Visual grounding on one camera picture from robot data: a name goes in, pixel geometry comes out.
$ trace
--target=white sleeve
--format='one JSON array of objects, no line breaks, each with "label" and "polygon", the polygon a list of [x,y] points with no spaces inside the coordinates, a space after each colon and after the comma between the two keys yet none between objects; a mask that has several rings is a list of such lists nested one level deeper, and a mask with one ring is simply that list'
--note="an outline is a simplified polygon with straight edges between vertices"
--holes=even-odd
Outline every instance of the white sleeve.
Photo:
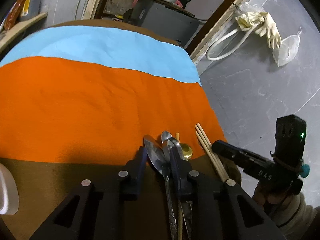
[{"label": "white sleeve", "polygon": [[279,227],[287,240],[299,240],[312,223],[317,210],[306,206],[304,195],[294,196],[286,207],[280,207],[272,220]]}]

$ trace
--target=yellow label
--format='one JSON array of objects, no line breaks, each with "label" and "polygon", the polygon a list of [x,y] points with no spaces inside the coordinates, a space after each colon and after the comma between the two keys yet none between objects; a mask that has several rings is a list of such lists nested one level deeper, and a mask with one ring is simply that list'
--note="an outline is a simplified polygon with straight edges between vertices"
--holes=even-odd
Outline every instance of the yellow label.
[{"label": "yellow label", "polygon": [[24,2],[23,9],[20,14],[21,17],[28,15],[29,5],[30,5],[30,0],[26,0]]}]

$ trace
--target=light blue cloth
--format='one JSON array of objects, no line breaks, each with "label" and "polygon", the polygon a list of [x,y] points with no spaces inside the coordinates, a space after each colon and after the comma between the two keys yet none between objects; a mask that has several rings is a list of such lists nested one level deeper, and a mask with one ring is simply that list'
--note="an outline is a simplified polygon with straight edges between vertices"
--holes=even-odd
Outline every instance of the light blue cloth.
[{"label": "light blue cloth", "polygon": [[0,67],[32,56],[97,63],[200,84],[196,66],[184,49],[117,28],[61,26],[44,29],[19,42],[3,58]]}]

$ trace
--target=metal rivet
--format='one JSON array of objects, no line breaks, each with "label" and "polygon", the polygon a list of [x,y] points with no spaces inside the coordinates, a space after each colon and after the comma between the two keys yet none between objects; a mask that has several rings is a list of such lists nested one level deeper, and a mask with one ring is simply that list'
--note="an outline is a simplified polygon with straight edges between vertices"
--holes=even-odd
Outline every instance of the metal rivet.
[{"label": "metal rivet", "polygon": [[233,187],[236,185],[236,182],[233,179],[228,179],[226,181],[226,184],[229,185],[230,187]]},{"label": "metal rivet", "polygon": [[81,185],[84,186],[84,187],[87,187],[91,184],[91,181],[89,179],[84,179],[82,182],[81,182]]},{"label": "metal rivet", "polygon": [[192,171],[189,172],[189,175],[192,176],[192,177],[198,177],[199,176],[199,172],[192,170]]},{"label": "metal rivet", "polygon": [[128,176],[128,172],[127,171],[119,171],[118,175],[119,175],[119,177],[126,177],[126,176]]}]

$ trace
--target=hand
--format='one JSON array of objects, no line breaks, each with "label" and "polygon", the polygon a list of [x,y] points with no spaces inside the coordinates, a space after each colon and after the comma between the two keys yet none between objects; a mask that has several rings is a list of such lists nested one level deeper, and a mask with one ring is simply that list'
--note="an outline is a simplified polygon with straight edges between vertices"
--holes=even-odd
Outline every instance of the hand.
[{"label": "hand", "polygon": [[[270,204],[279,204],[287,196],[288,189],[285,189],[281,192],[270,193],[270,186],[263,185],[261,182],[257,184],[256,189],[254,190],[254,195],[252,199],[257,202],[258,205],[263,206],[266,202]],[[286,200],[282,203],[282,206],[287,206],[291,202],[293,195],[289,195]]]},{"label": "hand", "polygon": [[255,33],[260,37],[266,34],[268,47],[275,49],[275,47],[280,48],[282,43],[279,31],[276,27],[276,23],[271,17],[270,13],[264,13],[263,17],[265,19],[263,26],[258,28]]}]

